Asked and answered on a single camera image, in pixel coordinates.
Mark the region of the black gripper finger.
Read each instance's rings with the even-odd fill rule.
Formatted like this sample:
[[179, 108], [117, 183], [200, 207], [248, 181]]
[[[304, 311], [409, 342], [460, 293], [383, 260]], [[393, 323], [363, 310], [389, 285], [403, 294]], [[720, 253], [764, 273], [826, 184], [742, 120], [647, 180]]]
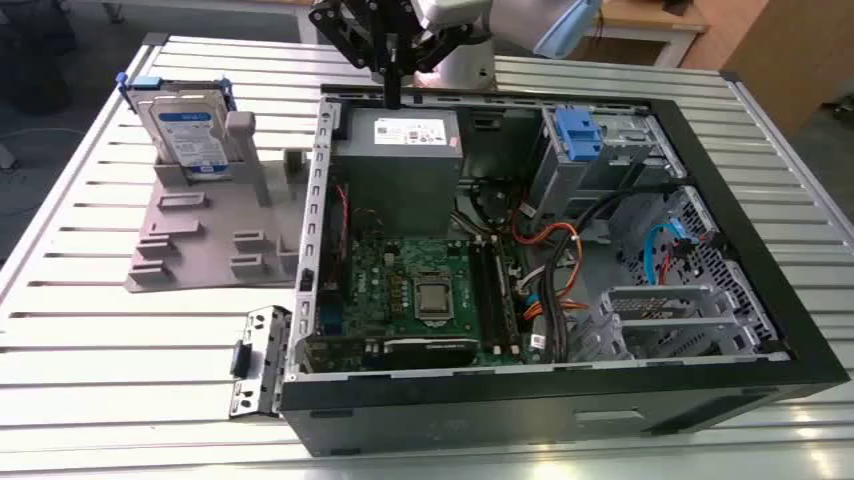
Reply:
[[404, 78], [415, 73], [427, 73], [470, 38], [472, 24], [439, 30], [426, 40], [417, 40], [413, 28], [396, 34], [392, 55], [392, 107], [401, 107]]
[[364, 28], [341, 2], [313, 2], [309, 21], [356, 69], [367, 68], [383, 87], [383, 104], [392, 108], [392, 58], [388, 35]]

